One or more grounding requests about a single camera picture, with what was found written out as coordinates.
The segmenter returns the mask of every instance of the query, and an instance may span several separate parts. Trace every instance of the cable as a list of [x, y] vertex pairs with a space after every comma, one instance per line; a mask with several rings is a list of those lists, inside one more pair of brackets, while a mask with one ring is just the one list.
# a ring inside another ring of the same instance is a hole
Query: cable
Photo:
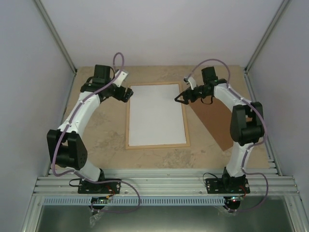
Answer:
[[211, 104], [213, 104], [213, 99], [212, 99], [213, 97], [211, 97], [211, 102], [210, 103], [205, 103], [204, 101], [203, 101], [203, 99], [201, 98], [201, 102], [203, 103], [203, 104], [205, 104], [205, 105], [211, 105]]
[[248, 105], [248, 106], [256, 113], [256, 115], [258, 116], [258, 118], [259, 118], [260, 121], [262, 122], [262, 125], [263, 125], [263, 128], [264, 128], [264, 137], [263, 137], [263, 140], [262, 140], [261, 142], [259, 142], [259, 143], [256, 143], [256, 144], [253, 144], [253, 145], [249, 146], [249, 147], [247, 148], [247, 150], [246, 150], [246, 152], [245, 152], [245, 155], [244, 155], [244, 157], [243, 157], [243, 159], [242, 159], [242, 162], [241, 162], [241, 170], [242, 170], [243, 173], [245, 173], [246, 175], [261, 175], [261, 176], [265, 179], [265, 182], [266, 182], [266, 193], [265, 193], [263, 199], [261, 200], [261, 202], [260, 202], [259, 204], [257, 204], [256, 206], [253, 206], [253, 207], [251, 207], [251, 208], [249, 208], [249, 209], [234, 210], [234, 209], [228, 208], [228, 207], [225, 205], [226, 209], [229, 210], [230, 212], [236, 212], [236, 211], [237, 211], [237, 212], [248, 212], [248, 211], [251, 211], [251, 210], [254, 210], [254, 209], [259, 208], [259, 207], [266, 201], [266, 198], [267, 198], [267, 196], [268, 196], [269, 184], [268, 184], [267, 177], [266, 177], [263, 173], [248, 173], [248, 172], [246, 172], [246, 171], [244, 170], [245, 161], [246, 161], [246, 158], [247, 158], [247, 156], [248, 156], [248, 152], [250, 151], [250, 149], [253, 148], [253, 147], [255, 147], [255, 146], [259, 146], [259, 145], [263, 144], [263, 143], [266, 141], [266, 139], [267, 139], [267, 128], [266, 128], [266, 124], [265, 124], [265, 121], [264, 121], [263, 117], [261, 116], [261, 114], [260, 114], [249, 102], [247, 102], [246, 100], [244, 100], [243, 97], [239, 96], [236, 92], [234, 92], [234, 91], [232, 90], [232, 88], [231, 88], [231, 86], [230, 86], [230, 84], [229, 84], [230, 79], [231, 79], [231, 72], [230, 72], [230, 69], [228, 68], [227, 64], [225, 64], [223, 61], [221, 61], [221, 60], [219, 60], [219, 59], [206, 59], [206, 60], [200, 62], [198, 65], [196, 65], [196, 66], [192, 69], [192, 71], [189, 73], [188, 77], [190, 77], [190, 76], [194, 73], [194, 71], [195, 71], [200, 65], [202, 65], [203, 63], [208, 62], [208, 61], [217, 61], [217, 62], [219, 62], [219, 63], [222, 63], [222, 64], [225, 66], [225, 68], [226, 68], [226, 70], [227, 70], [227, 73], [228, 73], [228, 78], [227, 78], [227, 82], [226, 82], [227, 90], [228, 90], [231, 94], [233, 94], [237, 99], [239, 99], [240, 101], [242, 101], [243, 103], [245, 103], [246, 105]]
[[69, 181], [69, 185], [70, 185], [71, 187], [79, 187], [79, 185], [71, 185], [71, 182], [74, 181], [74, 180], [81, 180], [81, 178], [75, 178], [75, 179], [70, 180], [70, 181]]
[[212, 174], [212, 173], [204, 173], [204, 174], [203, 174], [203, 182], [204, 182], [205, 185], [206, 185], [206, 182], [205, 182], [205, 179], [204, 179], [204, 175], [205, 175], [205, 174], [212, 175], [212, 176], [215, 177], [219, 182], [221, 182], [221, 180], [220, 180], [215, 174]]
[[112, 70], [112, 72], [114, 73], [113, 74], [113, 76], [112, 76], [112, 78], [114, 79], [115, 78], [115, 70], [111, 67], [111, 70]]
[[242, 197], [245, 198], [246, 195], [247, 195], [247, 191], [245, 190], [245, 188], [244, 188], [242, 185], [240, 185], [239, 187], [240, 187], [240, 188], [243, 190], [243, 192], [244, 192], [244, 195], [243, 195]]
[[112, 192], [111, 196], [115, 195], [115, 191], [110, 186], [107, 185], [106, 188], [110, 193]]
[[122, 64], [121, 64], [121, 68], [118, 72], [118, 74], [105, 86], [103, 86], [102, 88], [96, 90], [95, 92], [89, 94], [87, 97], [85, 97], [75, 108], [75, 110], [73, 111], [69, 121], [68, 121], [68, 124], [65, 126], [63, 132], [61, 133], [59, 139], [58, 139], [58, 142], [56, 144], [56, 147], [55, 147], [55, 151], [54, 151], [54, 156], [53, 156], [53, 161], [52, 161], [52, 171], [53, 171], [53, 174], [54, 176], [57, 176], [57, 177], [60, 177], [60, 176], [63, 176], [65, 174], [68, 174], [68, 173], [74, 173], [75, 175], [77, 175], [78, 177], [80, 177], [82, 180], [86, 180], [90, 183], [93, 183], [93, 184], [106, 184], [106, 183], [112, 183], [112, 182], [120, 182], [120, 183], [123, 183], [125, 185], [128, 185], [129, 187], [131, 187], [137, 194], [137, 197], [139, 199], [139, 203], [138, 205], [131, 209], [131, 210], [126, 210], [126, 211], [110, 211], [110, 210], [101, 210], [102, 212], [110, 212], [110, 213], [129, 213], [129, 212], [133, 212], [135, 210], [137, 210], [139, 207], [140, 207], [140, 203], [141, 203], [141, 198], [140, 198], [140, 194], [139, 192], [136, 190], [135, 187], [133, 187], [131, 184], [129, 184], [128, 182], [125, 182], [125, 181], [122, 181], [122, 180], [106, 180], [106, 181], [93, 181], [93, 180], [90, 180], [88, 178], [85, 178], [83, 175], [81, 175], [79, 172], [75, 171], [75, 170], [68, 170], [68, 171], [65, 171], [63, 173], [60, 173], [58, 174], [56, 172], [56, 157], [57, 157], [57, 154], [58, 154], [58, 150], [60, 148], [60, 144], [63, 140], [63, 137], [65, 135], [65, 133], [67, 132], [70, 124], [72, 123], [75, 115], [77, 114], [78, 110], [81, 108], [81, 106], [84, 104], [85, 101], [87, 101], [89, 98], [91, 98], [92, 96], [94, 96], [95, 94], [103, 91], [104, 89], [108, 88], [119, 76], [120, 76], [120, 73], [122, 72], [123, 68], [124, 68], [124, 65], [125, 65], [125, 58], [124, 58], [124, 55], [121, 53], [121, 52], [117, 52], [115, 55], [114, 55], [114, 58], [113, 58], [113, 65], [114, 65], [114, 62], [115, 62], [115, 59], [117, 57], [117, 55], [120, 55], [121, 58], [122, 58]]
[[93, 76], [89, 77], [87, 80], [86, 80], [86, 83], [89, 83], [91, 80], [92, 80]]

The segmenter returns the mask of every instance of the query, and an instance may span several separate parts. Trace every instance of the metal corner post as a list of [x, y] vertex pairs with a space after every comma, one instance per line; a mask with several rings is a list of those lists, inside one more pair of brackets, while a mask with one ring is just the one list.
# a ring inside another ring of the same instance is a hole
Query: metal corner post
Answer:
[[71, 57], [69, 56], [59, 34], [57, 33], [56, 31], [56, 28], [55, 26], [53, 25], [53, 22], [52, 20], [50, 19], [44, 5], [42, 4], [41, 0], [33, 0], [35, 6], [37, 7], [38, 11], [40, 12], [43, 20], [45, 21], [49, 31], [51, 32], [55, 42], [57, 43], [60, 51], [62, 52], [64, 58], [66, 59], [69, 67], [71, 68], [71, 70], [73, 71], [74, 75], [76, 75], [76, 71], [77, 69], [75, 68], [74, 64], [73, 64], [73, 61], [71, 59]]
[[254, 61], [256, 60], [256, 58], [258, 57], [259, 53], [261, 52], [262, 48], [264, 47], [267, 39], [269, 38], [269, 36], [271, 35], [271, 33], [273, 32], [275, 26], [277, 25], [277, 23], [279, 22], [279, 20], [281, 19], [281, 16], [283, 15], [283, 13], [285, 12], [286, 8], [288, 7], [289, 3], [291, 2], [291, 0], [283, 0], [280, 7], [278, 8], [275, 16], [273, 17], [273, 19], [271, 20], [267, 30], [265, 31], [260, 43], [258, 44], [258, 46], [256, 47], [253, 55], [251, 56], [245, 71], [246, 73], [249, 72], [249, 70], [251, 69], [251, 67], [253, 66]]
[[[248, 88], [250, 97], [251, 97], [252, 101], [256, 101], [256, 97], [255, 97], [254, 90], [253, 90], [251, 80], [250, 80], [250, 75], [248, 75], [245, 70], [244, 70], [243, 74], [244, 74], [244, 78], [245, 78], [245, 81], [246, 81], [246, 84], [247, 84], [247, 88]], [[269, 137], [265, 141], [265, 147], [266, 147], [266, 150], [267, 150], [267, 154], [269, 155], [269, 158], [274, 160], [275, 166], [276, 166], [277, 171], [278, 171], [278, 175], [283, 175], [279, 159], [277, 157], [276, 152], [274, 152], [274, 149], [272, 148], [271, 141], [270, 141]]]

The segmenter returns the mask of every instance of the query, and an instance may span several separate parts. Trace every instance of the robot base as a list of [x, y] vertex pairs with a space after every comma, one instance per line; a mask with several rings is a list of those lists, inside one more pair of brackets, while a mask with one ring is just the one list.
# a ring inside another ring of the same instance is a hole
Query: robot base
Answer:
[[205, 179], [207, 193], [208, 194], [248, 194], [250, 193], [250, 187], [246, 175], [239, 177], [231, 177], [226, 168], [222, 178], [207, 178]]
[[106, 184], [93, 184], [88, 181], [79, 181], [79, 194], [119, 194], [121, 188], [120, 182], [111, 182]]

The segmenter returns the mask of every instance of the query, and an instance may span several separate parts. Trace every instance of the black wire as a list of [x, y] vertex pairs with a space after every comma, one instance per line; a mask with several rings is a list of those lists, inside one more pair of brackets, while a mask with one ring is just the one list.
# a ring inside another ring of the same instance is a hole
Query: black wire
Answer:
[[114, 73], [114, 76], [112, 77], [112, 79], [115, 78], [115, 70], [111, 67], [112, 72]]
[[211, 97], [211, 102], [210, 102], [210, 103], [204, 103], [202, 98], [201, 98], [201, 102], [202, 102], [203, 104], [205, 104], [205, 105], [211, 105], [211, 104], [213, 104], [212, 98], [213, 98], [213, 96]]
[[212, 174], [212, 173], [204, 173], [204, 174], [203, 174], [203, 182], [204, 182], [205, 185], [206, 185], [206, 182], [205, 182], [205, 179], [204, 179], [205, 174], [212, 175], [212, 176], [215, 177], [219, 182], [221, 182], [221, 180], [220, 180], [215, 174]]
[[71, 185], [71, 181], [73, 181], [73, 180], [81, 180], [81, 178], [75, 178], [75, 179], [72, 179], [72, 180], [69, 181], [69, 185], [71, 187], [79, 187], [79, 185]]
[[91, 79], [94, 78], [93, 76], [89, 77], [87, 80], [86, 80], [86, 83], [89, 83], [91, 81]]

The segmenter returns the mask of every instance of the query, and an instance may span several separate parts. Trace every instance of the mounting plate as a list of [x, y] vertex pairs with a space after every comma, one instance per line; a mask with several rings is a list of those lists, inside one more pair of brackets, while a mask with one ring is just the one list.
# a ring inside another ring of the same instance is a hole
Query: mounting plate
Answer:
[[109, 189], [114, 190], [115, 194], [120, 193], [121, 183], [120, 182], [110, 182], [106, 184], [93, 184], [88, 181], [79, 181], [78, 193], [80, 194], [110, 194]]
[[[243, 192], [243, 189], [240, 188], [239, 186], [235, 186], [235, 187], [230, 187], [230, 191], [226, 191], [224, 186], [223, 186], [223, 183], [222, 181], [219, 181], [218, 179], [216, 178], [207, 178], [205, 179], [205, 182], [206, 182], [206, 189], [207, 189], [207, 193], [208, 194], [224, 194], [224, 193], [234, 193], [234, 194], [244, 194]], [[246, 187], [249, 186], [249, 183], [248, 183], [248, 180], [246, 179], [245, 180], [245, 185], [243, 186], [246, 190], [246, 193], [250, 193], [250, 187]]]

